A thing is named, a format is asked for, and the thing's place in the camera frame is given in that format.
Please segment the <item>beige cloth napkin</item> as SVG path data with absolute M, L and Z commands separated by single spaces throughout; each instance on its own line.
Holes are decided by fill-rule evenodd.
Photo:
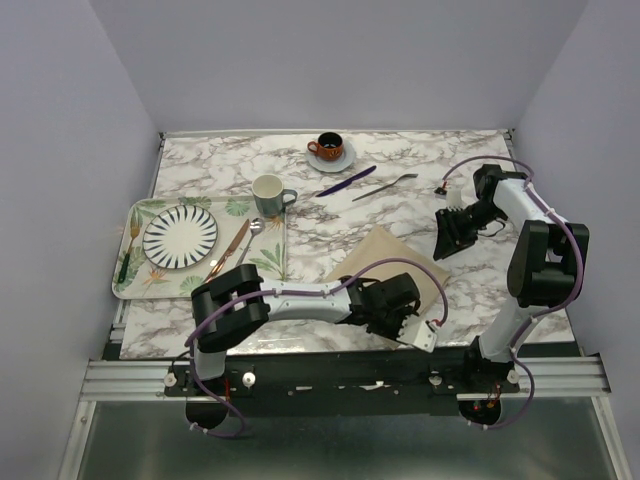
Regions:
M 387 230 L 376 225 L 325 277 L 325 280 L 335 281 L 347 275 L 354 275 L 368 265 L 387 258 L 403 258 L 422 265 L 433 274 L 442 287 L 446 285 L 451 276 L 449 271 L 436 265 L 432 260 L 417 253 Z M 401 273 L 411 275 L 420 293 L 421 306 L 418 310 L 418 318 L 411 317 L 409 320 L 427 320 L 426 312 L 440 298 L 440 293 L 435 283 L 420 269 L 404 263 L 387 263 L 367 272 L 365 277 L 382 281 Z

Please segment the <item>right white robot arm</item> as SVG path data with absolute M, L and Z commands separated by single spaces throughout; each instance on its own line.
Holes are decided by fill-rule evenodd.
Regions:
M 436 260 L 472 247 L 494 221 L 510 221 L 519 236 L 507 269 L 509 296 L 490 327 L 464 353 L 460 379 L 480 392 L 508 378 L 517 352 L 543 317 L 580 294 L 590 231 L 557 214 L 537 194 L 530 173 L 506 171 L 486 156 L 474 172 L 476 200 L 464 205 L 458 190 L 441 184 L 446 206 L 436 212 Z

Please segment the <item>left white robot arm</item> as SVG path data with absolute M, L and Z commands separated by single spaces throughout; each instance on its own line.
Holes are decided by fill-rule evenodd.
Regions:
M 195 330 L 187 339 L 194 364 L 187 382 L 201 395 L 214 393 L 225 374 L 227 352 L 263 325 L 313 320 L 364 326 L 389 340 L 418 314 L 419 289 L 408 273 L 387 280 L 347 275 L 324 284 L 264 278 L 243 264 L 191 292 Z

